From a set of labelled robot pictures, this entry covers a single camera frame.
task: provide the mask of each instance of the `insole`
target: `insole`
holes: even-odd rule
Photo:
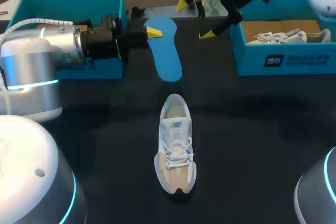
[[[162,32],[161,38],[149,39],[156,71],[164,81],[178,81],[182,77],[182,67],[177,54],[174,37],[177,26],[168,17],[153,17],[146,21],[145,26],[158,29]]]

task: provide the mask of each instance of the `white sneaker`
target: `white sneaker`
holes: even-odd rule
[[[328,29],[323,30],[319,34],[309,34],[295,29],[288,33],[272,34],[271,32],[265,34],[258,34],[254,36],[257,40],[251,41],[249,45],[260,44],[285,44],[285,43],[328,43],[331,42],[331,33]]]
[[[192,121],[184,99],[171,94],[163,105],[159,126],[156,175],[169,194],[189,193],[196,181],[192,147]]]

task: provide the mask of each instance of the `shoelace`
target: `shoelace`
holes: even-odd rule
[[[285,33],[272,34],[271,32],[265,34],[258,34],[254,36],[254,38],[255,37],[257,37],[259,41],[267,42],[267,44],[276,44],[278,42],[287,43],[285,39],[288,38],[288,36]]]
[[[190,162],[188,158],[191,156],[194,156],[194,154],[187,153],[187,151],[190,149],[193,143],[193,140],[191,137],[188,137],[188,140],[189,140],[188,145],[184,145],[182,143],[173,143],[170,148],[168,148],[165,141],[162,140],[163,146],[166,151],[166,167],[167,168],[182,167],[182,166],[189,165]],[[181,146],[182,149],[175,152],[173,151],[173,148],[177,145]]]

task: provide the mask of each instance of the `shoe tongue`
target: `shoe tongue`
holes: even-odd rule
[[[168,118],[161,120],[161,136],[168,147],[174,142],[187,145],[190,122],[189,118]]]

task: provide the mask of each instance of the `metal cylinder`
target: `metal cylinder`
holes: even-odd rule
[[[13,114],[37,122],[61,114],[59,83],[48,41],[38,38],[7,41],[1,46],[1,63]],[[5,98],[1,94],[0,114],[6,113]]]
[[[18,38],[42,38],[51,45],[57,68],[83,65],[86,63],[77,26],[46,27],[14,31],[6,41]]]
[[[50,44],[44,39],[11,40],[1,48],[1,62],[8,86],[56,80]]]

